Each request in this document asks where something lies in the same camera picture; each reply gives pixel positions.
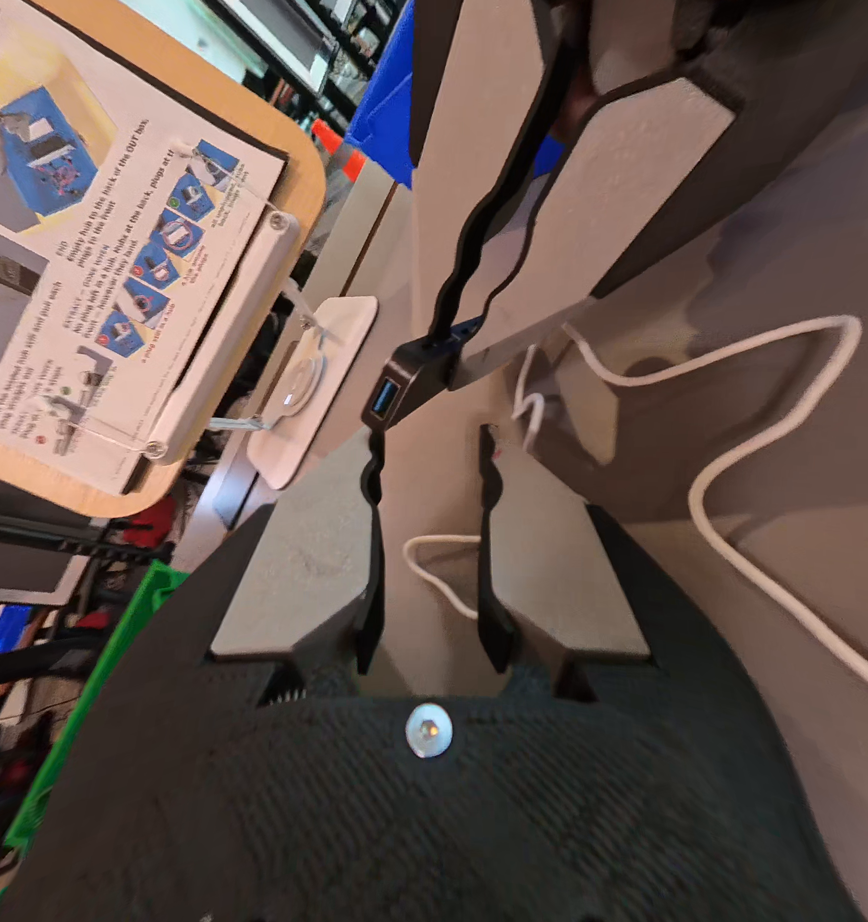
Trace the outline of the orange traffic cone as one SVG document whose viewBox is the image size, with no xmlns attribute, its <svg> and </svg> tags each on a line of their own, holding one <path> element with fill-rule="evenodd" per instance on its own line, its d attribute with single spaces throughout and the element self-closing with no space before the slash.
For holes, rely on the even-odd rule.
<svg viewBox="0 0 868 922">
<path fill-rule="evenodd" d="M 356 182 L 367 163 L 365 154 L 348 144 L 324 120 L 313 121 L 310 132 L 318 147 L 329 156 L 331 165 L 339 168 L 349 182 Z"/>
</svg>

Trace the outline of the green plastic bin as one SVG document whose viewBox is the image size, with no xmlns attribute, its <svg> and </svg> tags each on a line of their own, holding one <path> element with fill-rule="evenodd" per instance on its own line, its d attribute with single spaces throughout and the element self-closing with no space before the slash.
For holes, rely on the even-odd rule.
<svg viewBox="0 0 868 922">
<path fill-rule="evenodd" d="M 12 821 L 3 842 L 6 848 L 20 854 L 26 854 L 30 850 L 46 815 L 52 790 L 105 682 L 138 635 L 173 593 L 186 582 L 188 576 L 187 572 L 174 570 L 157 560 L 151 564 Z"/>
</svg>

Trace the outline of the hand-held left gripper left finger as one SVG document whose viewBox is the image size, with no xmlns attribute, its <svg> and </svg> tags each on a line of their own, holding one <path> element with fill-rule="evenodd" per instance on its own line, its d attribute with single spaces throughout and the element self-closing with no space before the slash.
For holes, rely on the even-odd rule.
<svg viewBox="0 0 868 922">
<path fill-rule="evenodd" d="M 366 675 L 385 621 L 385 439 L 360 429 L 279 495 L 213 637 L 215 659 L 332 657 Z"/>
</svg>

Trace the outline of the printed instruction sheet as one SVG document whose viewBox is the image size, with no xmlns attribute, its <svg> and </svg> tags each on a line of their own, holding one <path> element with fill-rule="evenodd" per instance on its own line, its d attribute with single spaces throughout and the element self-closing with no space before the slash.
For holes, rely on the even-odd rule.
<svg viewBox="0 0 868 922">
<path fill-rule="evenodd" d="M 276 252 L 287 153 L 0 2 L 0 445 L 125 493 Z"/>
</svg>

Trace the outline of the blue plastic bin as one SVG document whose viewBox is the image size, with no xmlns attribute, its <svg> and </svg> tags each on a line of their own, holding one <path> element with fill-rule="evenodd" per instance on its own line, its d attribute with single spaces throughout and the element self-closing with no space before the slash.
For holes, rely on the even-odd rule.
<svg viewBox="0 0 868 922">
<path fill-rule="evenodd" d="M 459 123 L 461 166 L 505 156 L 557 50 L 580 54 L 579 2 L 408 2 L 346 139 L 413 186 L 427 142 Z"/>
</svg>

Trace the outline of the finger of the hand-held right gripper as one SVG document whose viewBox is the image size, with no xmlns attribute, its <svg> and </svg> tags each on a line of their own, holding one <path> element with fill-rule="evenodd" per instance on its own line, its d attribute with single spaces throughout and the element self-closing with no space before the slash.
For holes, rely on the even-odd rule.
<svg viewBox="0 0 868 922">
<path fill-rule="evenodd" d="M 519 263 L 463 349 L 459 390 L 596 302 L 593 292 L 735 120 L 684 76 L 605 101 L 543 187 Z"/>
<path fill-rule="evenodd" d="M 413 178 L 423 348 L 451 338 L 488 232 L 528 180 L 572 75 L 570 2 L 461 4 Z"/>
</svg>

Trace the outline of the grey usb hub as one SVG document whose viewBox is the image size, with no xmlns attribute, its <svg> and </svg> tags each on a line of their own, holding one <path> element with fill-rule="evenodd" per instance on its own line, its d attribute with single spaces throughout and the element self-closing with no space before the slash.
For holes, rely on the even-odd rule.
<svg viewBox="0 0 868 922">
<path fill-rule="evenodd" d="M 386 362 L 361 415 L 372 432 L 386 432 L 451 388 L 463 349 L 484 323 L 479 316 L 457 324 L 444 339 L 400 345 Z"/>
</svg>

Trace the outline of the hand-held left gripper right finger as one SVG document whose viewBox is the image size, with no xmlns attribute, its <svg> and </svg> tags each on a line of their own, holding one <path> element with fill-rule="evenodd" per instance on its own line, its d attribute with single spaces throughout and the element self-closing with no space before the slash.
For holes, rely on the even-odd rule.
<svg viewBox="0 0 868 922">
<path fill-rule="evenodd" d="M 587 501 L 491 424 L 478 465 L 477 632 L 494 670 L 650 661 Z"/>
</svg>

